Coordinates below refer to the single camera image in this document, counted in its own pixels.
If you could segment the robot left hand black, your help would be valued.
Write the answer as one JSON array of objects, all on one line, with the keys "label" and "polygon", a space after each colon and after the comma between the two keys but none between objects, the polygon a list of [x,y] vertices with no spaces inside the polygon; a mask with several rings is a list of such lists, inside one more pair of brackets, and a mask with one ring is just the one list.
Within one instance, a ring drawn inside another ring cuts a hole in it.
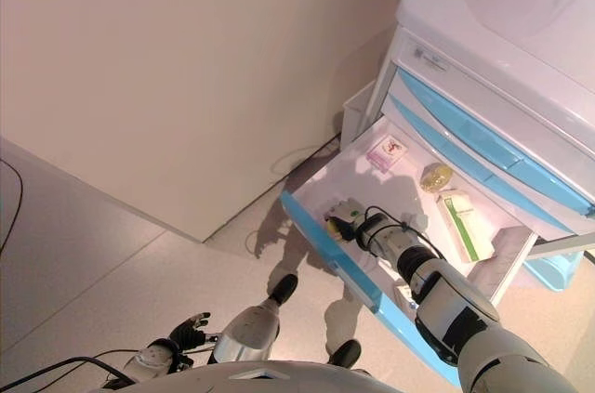
[{"label": "robot left hand black", "polygon": [[208,324],[209,318],[209,312],[198,313],[174,328],[168,338],[177,345],[180,352],[202,346],[207,337],[201,328]]}]

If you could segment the robot right hand black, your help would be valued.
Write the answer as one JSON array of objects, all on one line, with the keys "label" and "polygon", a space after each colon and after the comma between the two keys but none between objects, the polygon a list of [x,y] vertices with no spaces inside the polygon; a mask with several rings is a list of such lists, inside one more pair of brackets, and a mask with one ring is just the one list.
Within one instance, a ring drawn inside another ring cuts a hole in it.
[{"label": "robot right hand black", "polygon": [[353,198],[338,202],[324,214],[327,232],[343,242],[362,243],[361,226],[366,219],[365,207]]}]

